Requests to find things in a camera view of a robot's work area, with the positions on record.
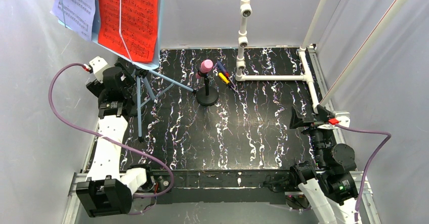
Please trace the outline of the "black round microphone stand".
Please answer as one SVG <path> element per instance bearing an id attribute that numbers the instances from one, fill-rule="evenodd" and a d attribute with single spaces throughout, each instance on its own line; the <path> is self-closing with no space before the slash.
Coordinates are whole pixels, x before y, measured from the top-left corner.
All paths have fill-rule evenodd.
<path id="1" fill-rule="evenodd" d="M 219 99 L 218 91 L 209 85 L 209 78 L 206 73 L 202 73 L 204 79 L 204 88 L 201 88 L 196 93 L 196 100 L 201 106 L 213 106 Z"/>

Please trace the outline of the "pink toy microphone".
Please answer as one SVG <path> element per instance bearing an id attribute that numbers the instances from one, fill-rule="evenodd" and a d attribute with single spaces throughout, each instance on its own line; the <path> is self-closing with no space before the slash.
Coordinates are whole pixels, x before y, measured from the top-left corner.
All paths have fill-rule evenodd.
<path id="1" fill-rule="evenodd" d="M 206 75 L 212 71 L 213 62 L 210 59 L 206 59 L 201 62 L 200 67 L 197 71 L 196 78 L 200 79 L 202 77 L 206 77 Z"/>

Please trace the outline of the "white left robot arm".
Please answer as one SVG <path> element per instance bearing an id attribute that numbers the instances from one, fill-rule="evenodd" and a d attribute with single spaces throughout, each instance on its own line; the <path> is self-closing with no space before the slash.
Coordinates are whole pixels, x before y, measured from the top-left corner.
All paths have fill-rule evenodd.
<path id="1" fill-rule="evenodd" d="M 157 187 L 144 165 L 129 167 L 125 174 L 119 170 L 120 144 L 134 105 L 131 90 L 135 81 L 118 66 L 104 69 L 101 75 L 96 151 L 86 179 L 76 185 L 77 197 L 89 217 L 128 214 L 136 192 Z"/>

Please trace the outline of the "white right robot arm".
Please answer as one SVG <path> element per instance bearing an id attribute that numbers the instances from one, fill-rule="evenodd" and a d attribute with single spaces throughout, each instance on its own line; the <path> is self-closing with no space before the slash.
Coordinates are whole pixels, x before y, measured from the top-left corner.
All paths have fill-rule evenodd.
<path id="1" fill-rule="evenodd" d="M 331 141 L 335 129 L 350 125 L 350 114 L 331 112 L 320 105 L 317 110 L 315 118 L 300 115 L 296 107 L 291 110 L 289 127 L 302 127 L 302 134 L 310 137 L 316 165 L 307 161 L 293 165 L 290 183 L 303 192 L 319 223 L 361 223 L 355 209 L 358 187 L 351 174 L 357 167 L 355 151 Z"/>

